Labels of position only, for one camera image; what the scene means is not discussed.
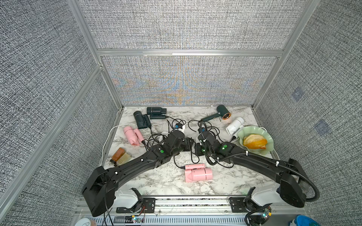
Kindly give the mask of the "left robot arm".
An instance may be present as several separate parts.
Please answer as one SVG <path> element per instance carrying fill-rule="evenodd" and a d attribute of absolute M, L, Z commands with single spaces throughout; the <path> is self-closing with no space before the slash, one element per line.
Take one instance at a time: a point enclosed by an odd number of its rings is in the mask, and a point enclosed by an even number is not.
<path fill-rule="evenodd" d="M 183 132 L 173 131 L 164 141 L 153 145 L 138 158 L 113 168 L 97 167 L 82 189 L 91 215 L 98 217 L 107 213 L 115 202 L 117 208 L 138 212 L 143 198 L 137 189 L 132 188 L 131 193 L 123 194 L 123 197 L 116 197 L 116 191 L 134 177 L 168 163 L 172 157 L 184 151 L 188 140 Z"/>

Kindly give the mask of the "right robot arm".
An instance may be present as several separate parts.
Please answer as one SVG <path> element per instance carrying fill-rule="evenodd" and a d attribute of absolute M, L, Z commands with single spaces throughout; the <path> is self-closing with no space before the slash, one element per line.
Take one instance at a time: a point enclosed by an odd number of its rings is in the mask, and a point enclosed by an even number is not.
<path fill-rule="evenodd" d="M 297 160 L 275 160 L 251 153 L 231 142 L 219 142 L 209 131 L 201 132 L 198 141 L 203 146 L 206 161 L 210 165 L 220 162 L 240 165 L 275 182 L 275 185 L 269 187 L 250 189 L 247 195 L 248 205 L 261 207 L 273 203 L 286 203 L 303 208 L 306 202 L 315 202 L 320 198 L 319 189 L 308 178 Z"/>

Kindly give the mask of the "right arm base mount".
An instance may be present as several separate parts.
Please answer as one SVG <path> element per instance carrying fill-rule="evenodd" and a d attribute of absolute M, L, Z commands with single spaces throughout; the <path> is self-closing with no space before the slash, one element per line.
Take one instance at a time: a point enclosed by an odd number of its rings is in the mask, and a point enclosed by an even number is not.
<path fill-rule="evenodd" d="M 247 226 L 263 226 L 271 216 L 271 204 L 259 206 L 252 200 L 255 187 L 250 188 L 245 197 L 231 197 L 228 202 L 233 213 L 246 213 Z"/>

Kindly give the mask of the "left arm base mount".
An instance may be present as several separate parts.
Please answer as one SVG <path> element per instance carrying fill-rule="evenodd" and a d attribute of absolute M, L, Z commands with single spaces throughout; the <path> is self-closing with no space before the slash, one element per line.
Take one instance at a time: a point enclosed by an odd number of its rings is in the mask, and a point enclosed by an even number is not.
<path fill-rule="evenodd" d="M 113 208 L 116 213 L 140 214 L 154 213 L 156 205 L 155 198 L 144 198 L 136 188 L 128 190 L 117 190 Z"/>

